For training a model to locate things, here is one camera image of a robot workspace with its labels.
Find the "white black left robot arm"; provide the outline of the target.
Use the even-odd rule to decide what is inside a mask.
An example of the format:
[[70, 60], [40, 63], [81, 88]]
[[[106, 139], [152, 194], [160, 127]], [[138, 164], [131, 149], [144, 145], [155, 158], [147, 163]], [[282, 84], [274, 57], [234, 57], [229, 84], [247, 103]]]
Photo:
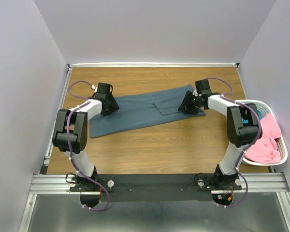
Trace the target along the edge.
[[92, 191], [96, 187], [102, 190], [103, 186], [98, 182], [96, 167], [86, 152], [88, 122], [94, 116], [108, 116], [118, 111], [119, 106], [113, 96], [111, 84], [98, 83], [95, 86], [87, 81], [76, 83], [88, 84], [93, 90], [93, 95], [89, 98], [74, 95], [83, 99], [84, 103], [71, 109], [59, 109], [52, 144], [69, 158], [75, 168], [75, 175], [85, 190]]

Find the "grey-blue t-shirt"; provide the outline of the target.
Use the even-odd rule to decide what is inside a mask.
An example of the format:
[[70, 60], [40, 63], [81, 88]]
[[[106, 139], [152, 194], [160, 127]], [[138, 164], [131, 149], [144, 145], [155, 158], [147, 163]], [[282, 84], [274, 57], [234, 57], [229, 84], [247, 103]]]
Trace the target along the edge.
[[192, 85], [186, 85], [168, 90], [116, 97], [119, 110], [108, 116], [96, 115], [90, 120], [90, 138], [205, 116], [206, 113], [202, 110], [196, 115], [178, 111], [186, 92], [193, 90]]

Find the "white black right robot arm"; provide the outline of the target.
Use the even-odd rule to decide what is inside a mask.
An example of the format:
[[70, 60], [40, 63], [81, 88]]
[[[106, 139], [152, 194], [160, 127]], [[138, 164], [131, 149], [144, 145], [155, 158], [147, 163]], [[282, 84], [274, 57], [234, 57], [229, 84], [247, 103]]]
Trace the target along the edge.
[[218, 93], [195, 96], [187, 91], [178, 111], [196, 115], [201, 108], [215, 110], [226, 117], [229, 144], [214, 173], [198, 174], [197, 184], [203, 191], [226, 190], [238, 179], [245, 152], [262, 136], [257, 107], [253, 103], [230, 100]]

